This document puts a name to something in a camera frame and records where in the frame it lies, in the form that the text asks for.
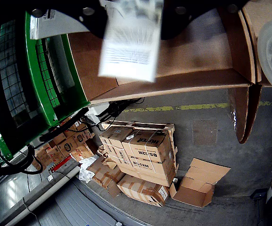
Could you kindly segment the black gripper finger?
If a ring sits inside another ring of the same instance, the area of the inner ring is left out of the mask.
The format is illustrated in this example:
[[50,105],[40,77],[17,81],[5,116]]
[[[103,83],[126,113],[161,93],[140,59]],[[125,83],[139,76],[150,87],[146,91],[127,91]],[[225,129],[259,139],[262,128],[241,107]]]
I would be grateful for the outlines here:
[[31,39],[91,32],[103,38],[108,15],[98,0],[29,0]]
[[214,8],[223,7],[235,13],[246,3],[245,0],[166,0],[162,11],[161,39],[176,37],[191,21]]

